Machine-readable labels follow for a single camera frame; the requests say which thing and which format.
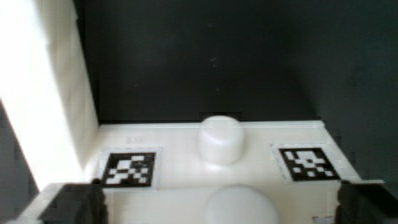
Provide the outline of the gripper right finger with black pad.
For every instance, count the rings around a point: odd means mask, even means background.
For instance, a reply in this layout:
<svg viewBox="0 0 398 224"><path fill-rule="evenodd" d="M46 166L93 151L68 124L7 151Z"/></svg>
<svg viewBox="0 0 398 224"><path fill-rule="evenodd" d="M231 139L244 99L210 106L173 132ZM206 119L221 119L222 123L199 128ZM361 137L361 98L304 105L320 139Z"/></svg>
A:
<svg viewBox="0 0 398 224"><path fill-rule="evenodd" d="M336 224L398 224L398 199L382 184L341 182Z"/></svg>

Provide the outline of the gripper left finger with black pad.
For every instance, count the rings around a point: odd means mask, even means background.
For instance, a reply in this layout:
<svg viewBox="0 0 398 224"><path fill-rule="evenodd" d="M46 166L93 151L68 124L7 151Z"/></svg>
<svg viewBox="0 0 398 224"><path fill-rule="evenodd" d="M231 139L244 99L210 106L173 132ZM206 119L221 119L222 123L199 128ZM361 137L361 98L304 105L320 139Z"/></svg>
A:
<svg viewBox="0 0 398 224"><path fill-rule="evenodd" d="M109 224L103 185L98 179L91 183L62 186L39 220L43 224Z"/></svg>

